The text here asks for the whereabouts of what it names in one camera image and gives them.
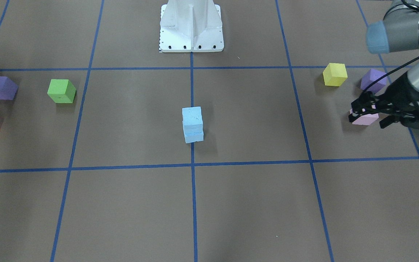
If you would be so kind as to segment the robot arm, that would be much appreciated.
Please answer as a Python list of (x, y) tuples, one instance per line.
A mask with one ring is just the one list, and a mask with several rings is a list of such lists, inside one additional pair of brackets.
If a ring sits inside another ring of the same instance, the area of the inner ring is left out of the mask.
[[(394, 0), (384, 18), (368, 25), (366, 45), (370, 53), (419, 49), (419, 0)], [(419, 56), (411, 69), (376, 96), (369, 87), (351, 103), (349, 122), (370, 114), (386, 114), (382, 129), (393, 123), (419, 130)]]

